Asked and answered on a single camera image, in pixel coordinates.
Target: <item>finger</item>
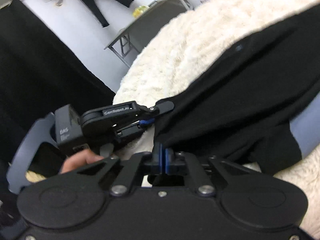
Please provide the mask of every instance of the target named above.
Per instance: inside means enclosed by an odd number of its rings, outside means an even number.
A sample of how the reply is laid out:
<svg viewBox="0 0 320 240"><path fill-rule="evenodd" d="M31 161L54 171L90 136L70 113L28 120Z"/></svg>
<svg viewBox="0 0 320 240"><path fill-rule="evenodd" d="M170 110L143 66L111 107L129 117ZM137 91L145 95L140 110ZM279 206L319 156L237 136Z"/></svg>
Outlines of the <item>finger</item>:
<svg viewBox="0 0 320 240"><path fill-rule="evenodd" d="M102 159L102 156L96 155L89 149L83 150L65 160L61 169L61 173L72 171L76 168L82 167L86 164L94 163Z"/></svg>

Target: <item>gray table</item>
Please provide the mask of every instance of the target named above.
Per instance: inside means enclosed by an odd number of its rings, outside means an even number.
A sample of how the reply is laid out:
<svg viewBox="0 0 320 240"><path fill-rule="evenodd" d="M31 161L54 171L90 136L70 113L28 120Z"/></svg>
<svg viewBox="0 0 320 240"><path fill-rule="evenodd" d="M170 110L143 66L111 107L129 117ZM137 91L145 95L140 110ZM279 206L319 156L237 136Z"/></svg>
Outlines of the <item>gray table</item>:
<svg viewBox="0 0 320 240"><path fill-rule="evenodd" d="M143 14L122 29L104 49L109 48L130 68L125 56L131 50L134 49L140 53L164 25L180 13L190 9L192 7L187 0L155 0ZM121 54L113 48L118 41L120 42Z"/></svg>

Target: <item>light blue cloth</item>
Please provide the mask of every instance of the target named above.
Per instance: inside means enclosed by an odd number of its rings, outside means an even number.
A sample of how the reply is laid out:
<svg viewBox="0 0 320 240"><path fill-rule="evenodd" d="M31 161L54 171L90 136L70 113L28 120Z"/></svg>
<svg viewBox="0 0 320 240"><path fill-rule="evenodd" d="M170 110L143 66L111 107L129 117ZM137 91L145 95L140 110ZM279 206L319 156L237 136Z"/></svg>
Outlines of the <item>light blue cloth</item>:
<svg viewBox="0 0 320 240"><path fill-rule="evenodd" d="M299 144L303 159L320 144L320 93L290 121L290 131Z"/></svg>

